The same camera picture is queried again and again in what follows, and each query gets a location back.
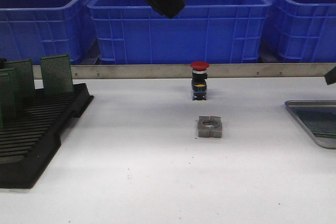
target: black plastic tray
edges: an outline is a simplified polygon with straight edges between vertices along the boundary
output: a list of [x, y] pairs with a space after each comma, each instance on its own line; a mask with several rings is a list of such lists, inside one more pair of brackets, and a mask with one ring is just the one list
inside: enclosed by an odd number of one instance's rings
[[0, 187], [32, 188], [61, 145], [60, 131], [79, 118], [93, 99], [85, 83], [75, 92], [24, 101], [23, 111], [0, 130]]

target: white table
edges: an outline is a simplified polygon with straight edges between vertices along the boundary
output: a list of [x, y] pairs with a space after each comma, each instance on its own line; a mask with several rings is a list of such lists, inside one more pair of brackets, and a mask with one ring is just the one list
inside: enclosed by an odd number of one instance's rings
[[284, 106], [336, 99], [323, 78], [208, 79], [207, 101], [190, 79], [84, 82], [95, 99], [32, 189], [0, 189], [0, 223], [336, 223], [336, 150]]

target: gray tray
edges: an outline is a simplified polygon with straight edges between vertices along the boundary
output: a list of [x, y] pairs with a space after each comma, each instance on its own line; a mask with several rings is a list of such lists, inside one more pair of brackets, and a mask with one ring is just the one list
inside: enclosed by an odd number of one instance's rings
[[336, 101], [287, 101], [287, 110], [324, 148], [336, 148]]

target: gray metal block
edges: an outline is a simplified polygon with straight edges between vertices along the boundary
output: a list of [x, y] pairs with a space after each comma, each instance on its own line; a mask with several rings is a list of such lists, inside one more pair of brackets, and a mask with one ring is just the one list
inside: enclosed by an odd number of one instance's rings
[[199, 137], [222, 137], [222, 122], [219, 116], [200, 116], [198, 119]]

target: blue plastic crate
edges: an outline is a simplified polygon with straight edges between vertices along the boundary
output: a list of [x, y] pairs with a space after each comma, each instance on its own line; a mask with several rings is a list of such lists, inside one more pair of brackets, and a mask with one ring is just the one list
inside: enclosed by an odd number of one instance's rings
[[173, 19], [144, 0], [92, 0], [102, 63], [256, 62], [267, 0], [185, 0]]
[[336, 0], [273, 0], [263, 41], [283, 62], [336, 62]]
[[90, 0], [0, 0], [0, 57], [70, 54], [79, 63], [96, 39]]

